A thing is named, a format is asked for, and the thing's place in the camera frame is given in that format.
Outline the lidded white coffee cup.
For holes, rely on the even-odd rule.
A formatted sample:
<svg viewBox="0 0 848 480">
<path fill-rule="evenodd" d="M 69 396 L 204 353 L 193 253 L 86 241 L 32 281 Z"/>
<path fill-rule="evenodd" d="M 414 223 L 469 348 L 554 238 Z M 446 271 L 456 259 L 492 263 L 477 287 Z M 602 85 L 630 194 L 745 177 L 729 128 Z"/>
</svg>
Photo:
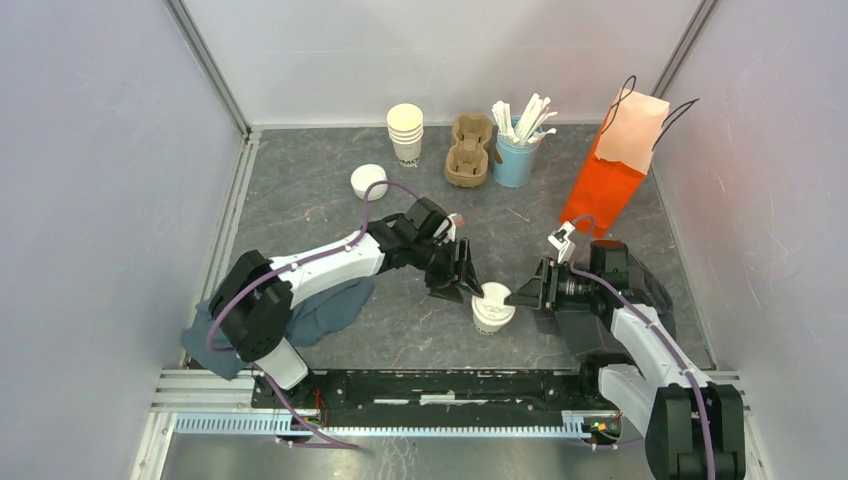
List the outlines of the lidded white coffee cup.
<svg viewBox="0 0 848 480">
<path fill-rule="evenodd" d="M 479 333 L 493 335 L 512 320 L 516 308 L 505 304 L 505 299 L 511 294 L 505 285 L 487 282 L 481 288 L 483 296 L 472 297 L 474 325 Z"/>
</svg>

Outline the stack of white lids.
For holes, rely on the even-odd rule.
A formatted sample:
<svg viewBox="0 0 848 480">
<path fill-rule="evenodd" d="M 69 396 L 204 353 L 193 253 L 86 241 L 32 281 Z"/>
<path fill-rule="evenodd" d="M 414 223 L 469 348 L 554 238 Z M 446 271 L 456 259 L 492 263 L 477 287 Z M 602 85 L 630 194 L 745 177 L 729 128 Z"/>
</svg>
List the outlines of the stack of white lids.
<svg viewBox="0 0 848 480">
<path fill-rule="evenodd" d="M 382 166 L 364 164 L 352 172 L 350 184 L 359 199 L 376 201 L 386 194 L 388 185 L 381 184 L 381 181 L 385 182 L 387 179 L 386 171 Z"/>
</svg>

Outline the orange paper bag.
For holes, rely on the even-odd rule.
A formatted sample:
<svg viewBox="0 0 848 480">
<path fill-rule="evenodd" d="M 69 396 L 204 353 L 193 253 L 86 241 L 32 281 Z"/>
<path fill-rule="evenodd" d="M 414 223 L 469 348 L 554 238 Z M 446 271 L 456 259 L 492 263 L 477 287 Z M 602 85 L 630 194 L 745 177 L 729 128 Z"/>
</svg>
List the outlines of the orange paper bag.
<svg viewBox="0 0 848 480">
<path fill-rule="evenodd" d="M 697 101 L 672 108 L 638 92 L 636 77 L 628 77 L 594 137 L 559 221 L 595 238 L 605 235 L 645 180 L 661 139 Z"/>
</svg>

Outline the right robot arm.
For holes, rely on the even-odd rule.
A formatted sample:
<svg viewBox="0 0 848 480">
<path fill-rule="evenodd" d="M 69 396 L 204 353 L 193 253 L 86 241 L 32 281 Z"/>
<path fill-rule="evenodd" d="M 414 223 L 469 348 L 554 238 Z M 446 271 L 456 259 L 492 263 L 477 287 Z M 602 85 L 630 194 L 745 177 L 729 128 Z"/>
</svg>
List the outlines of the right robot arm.
<svg viewBox="0 0 848 480">
<path fill-rule="evenodd" d="M 596 240 L 582 270 L 544 258 L 505 304 L 558 313 L 582 304 L 624 347 L 626 363 L 609 362 L 581 376 L 580 400 L 612 402 L 644 440 L 657 479 L 742 479 L 747 473 L 744 405 L 732 385 L 718 384 L 678 346 L 645 288 L 626 244 Z"/>
</svg>

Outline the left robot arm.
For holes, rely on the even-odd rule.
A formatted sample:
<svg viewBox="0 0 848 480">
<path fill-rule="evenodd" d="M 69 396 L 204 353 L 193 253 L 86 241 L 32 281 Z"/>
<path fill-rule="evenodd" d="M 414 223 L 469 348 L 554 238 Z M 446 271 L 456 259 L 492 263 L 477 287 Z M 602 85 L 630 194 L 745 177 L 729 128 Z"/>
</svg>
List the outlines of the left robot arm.
<svg viewBox="0 0 848 480">
<path fill-rule="evenodd" d="M 405 267 L 423 274 L 432 297 L 462 303 L 467 293 L 483 293 L 470 242 L 455 237 L 450 218 L 419 222 L 393 214 L 308 252 L 274 258 L 248 252 L 210 300 L 212 323 L 202 344 L 257 365 L 281 400 L 302 407 L 313 397 L 314 381 L 287 337 L 296 308 L 349 281 Z"/>
</svg>

